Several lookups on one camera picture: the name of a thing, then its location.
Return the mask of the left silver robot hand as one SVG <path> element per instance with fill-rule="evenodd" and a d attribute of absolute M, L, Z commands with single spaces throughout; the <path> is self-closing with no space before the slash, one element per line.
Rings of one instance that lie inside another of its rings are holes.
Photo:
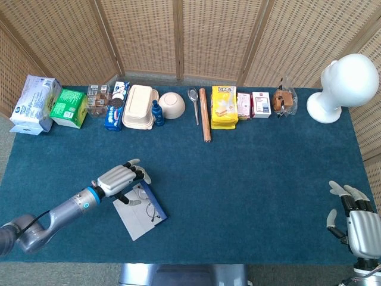
<path fill-rule="evenodd" d="M 122 190 L 134 181 L 144 180 L 147 184 L 151 183 L 151 178 L 145 169 L 138 166 L 139 162 L 140 160 L 135 158 L 125 164 L 119 164 L 92 181 L 92 188 L 99 195 L 99 199 L 114 197 L 128 206 L 140 204 L 140 200 L 130 200 L 122 194 Z"/>

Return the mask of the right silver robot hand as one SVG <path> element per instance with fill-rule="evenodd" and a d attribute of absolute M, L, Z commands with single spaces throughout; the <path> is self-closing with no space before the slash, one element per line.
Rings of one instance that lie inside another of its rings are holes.
<path fill-rule="evenodd" d="M 337 210 L 331 209 L 326 228 L 341 243 L 349 246 L 352 254 L 361 259 L 380 258 L 380 216 L 374 211 L 370 199 L 360 190 L 335 181 L 329 181 L 330 193 L 337 195 L 343 205 L 347 231 L 342 232 L 335 224 Z"/>

